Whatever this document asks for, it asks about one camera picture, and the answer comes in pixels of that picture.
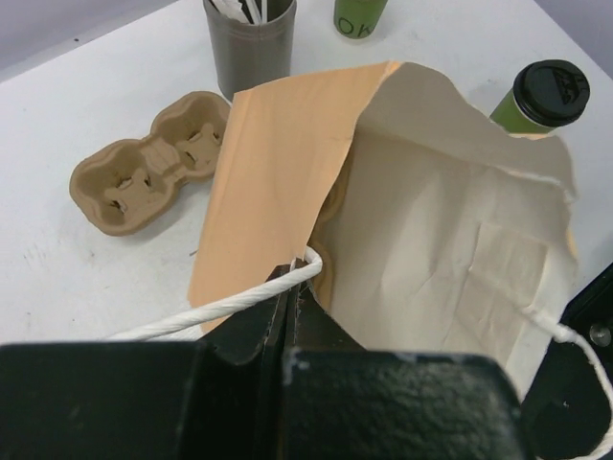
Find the brown pulp cup carrier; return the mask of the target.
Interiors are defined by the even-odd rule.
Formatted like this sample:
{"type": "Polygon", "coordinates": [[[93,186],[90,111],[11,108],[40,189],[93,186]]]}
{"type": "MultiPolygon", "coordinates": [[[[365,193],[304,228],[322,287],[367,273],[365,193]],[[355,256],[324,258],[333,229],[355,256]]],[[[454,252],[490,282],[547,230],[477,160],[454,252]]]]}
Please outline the brown pulp cup carrier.
{"type": "Polygon", "coordinates": [[[322,270],[313,278],[312,284],[318,303],[325,311],[330,310],[334,282],[334,259],[329,253],[330,239],[336,230],[337,216],[343,206],[348,183],[347,173],[338,176],[325,198],[308,242],[323,261],[322,270]]]}

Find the brown paper bag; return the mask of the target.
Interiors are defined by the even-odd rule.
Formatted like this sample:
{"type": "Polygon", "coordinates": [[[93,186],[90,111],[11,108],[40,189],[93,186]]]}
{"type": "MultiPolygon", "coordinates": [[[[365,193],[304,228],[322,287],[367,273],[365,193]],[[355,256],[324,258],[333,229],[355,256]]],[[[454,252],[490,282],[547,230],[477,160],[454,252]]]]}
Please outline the brown paper bag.
{"type": "Polygon", "coordinates": [[[247,310],[323,267],[308,245],[340,174],[329,312],[378,350],[495,359],[521,393],[560,323],[577,261],[577,190],[564,142],[510,134],[448,77],[416,63],[274,80],[238,92],[189,291],[191,308],[119,334],[148,340],[247,310]]]}

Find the black plastic cup lid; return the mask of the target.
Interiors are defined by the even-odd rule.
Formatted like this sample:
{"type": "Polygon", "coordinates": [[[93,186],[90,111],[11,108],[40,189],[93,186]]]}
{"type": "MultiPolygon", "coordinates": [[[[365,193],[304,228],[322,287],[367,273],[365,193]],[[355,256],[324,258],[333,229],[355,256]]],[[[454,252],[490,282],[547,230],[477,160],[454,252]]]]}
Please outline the black plastic cup lid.
{"type": "Polygon", "coordinates": [[[575,122],[590,99],[590,84],[572,62],[546,59],[533,62],[516,76],[515,102],[533,122],[544,127],[564,127],[575,122]]]}

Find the grey cylindrical straw holder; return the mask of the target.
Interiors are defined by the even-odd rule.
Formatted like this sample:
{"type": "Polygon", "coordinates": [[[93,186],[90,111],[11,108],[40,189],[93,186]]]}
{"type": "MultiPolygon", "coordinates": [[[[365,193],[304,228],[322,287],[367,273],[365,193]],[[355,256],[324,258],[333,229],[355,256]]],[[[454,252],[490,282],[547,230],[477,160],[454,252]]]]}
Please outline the grey cylindrical straw holder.
{"type": "Polygon", "coordinates": [[[243,23],[203,3],[215,59],[217,85],[229,101],[239,91],[290,75],[295,1],[268,1],[267,21],[243,23]]]}

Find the wrapped white straw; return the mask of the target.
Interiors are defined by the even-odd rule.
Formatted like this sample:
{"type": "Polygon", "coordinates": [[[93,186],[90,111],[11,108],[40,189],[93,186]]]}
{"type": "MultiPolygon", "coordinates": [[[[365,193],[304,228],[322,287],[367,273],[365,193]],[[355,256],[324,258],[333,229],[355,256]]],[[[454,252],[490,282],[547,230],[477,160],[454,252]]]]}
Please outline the wrapped white straw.
{"type": "Polygon", "coordinates": [[[212,4],[222,15],[229,19],[237,20],[240,23],[249,22],[239,0],[212,0],[212,4]]]}
{"type": "Polygon", "coordinates": [[[259,3],[256,0],[246,0],[245,3],[254,25],[262,25],[268,22],[267,0],[261,0],[259,3]]]}

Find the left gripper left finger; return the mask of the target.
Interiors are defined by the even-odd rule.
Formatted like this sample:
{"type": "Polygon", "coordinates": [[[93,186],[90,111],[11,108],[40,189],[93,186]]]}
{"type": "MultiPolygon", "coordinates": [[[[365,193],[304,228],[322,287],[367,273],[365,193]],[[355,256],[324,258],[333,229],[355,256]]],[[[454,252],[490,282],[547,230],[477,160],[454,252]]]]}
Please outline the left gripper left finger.
{"type": "Polygon", "coordinates": [[[5,459],[272,459],[287,297],[196,341],[1,349],[5,459]]]}

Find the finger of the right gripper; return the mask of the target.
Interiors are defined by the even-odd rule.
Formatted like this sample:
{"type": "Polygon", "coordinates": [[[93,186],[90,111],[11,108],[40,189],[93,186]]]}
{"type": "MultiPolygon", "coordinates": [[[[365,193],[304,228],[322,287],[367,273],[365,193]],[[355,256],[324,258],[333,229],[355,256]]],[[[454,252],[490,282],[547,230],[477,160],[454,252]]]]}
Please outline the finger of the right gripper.
{"type": "MultiPolygon", "coordinates": [[[[612,377],[612,268],[566,307],[561,323],[582,335],[612,377]]],[[[536,455],[586,455],[612,421],[593,367],[575,344],[551,341],[524,402],[522,424],[536,455]]]]}

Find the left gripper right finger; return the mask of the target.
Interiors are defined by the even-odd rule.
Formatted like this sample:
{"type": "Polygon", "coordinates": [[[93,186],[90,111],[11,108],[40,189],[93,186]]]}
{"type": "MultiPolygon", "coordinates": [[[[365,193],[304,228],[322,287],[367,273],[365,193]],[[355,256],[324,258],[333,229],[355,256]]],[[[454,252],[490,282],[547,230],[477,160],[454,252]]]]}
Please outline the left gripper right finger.
{"type": "Polygon", "coordinates": [[[485,356],[368,351],[307,283],[287,301],[285,459],[519,459],[520,404],[485,356]]]}

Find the green paper coffee cup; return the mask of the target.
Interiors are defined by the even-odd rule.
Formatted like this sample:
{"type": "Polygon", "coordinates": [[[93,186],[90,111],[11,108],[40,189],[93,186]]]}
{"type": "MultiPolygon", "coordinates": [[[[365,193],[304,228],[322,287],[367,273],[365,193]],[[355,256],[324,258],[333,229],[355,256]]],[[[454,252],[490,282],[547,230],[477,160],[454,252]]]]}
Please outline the green paper coffee cup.
{"type": "Polygon", "coordinates": [[[549,126],[534,121],[521,110],[511,90],[494,108],[489,118],[506,132],[512,134],[547,134],[559,127],[567,126],[567,123],[563,124],[562,122],[549,126]]]}

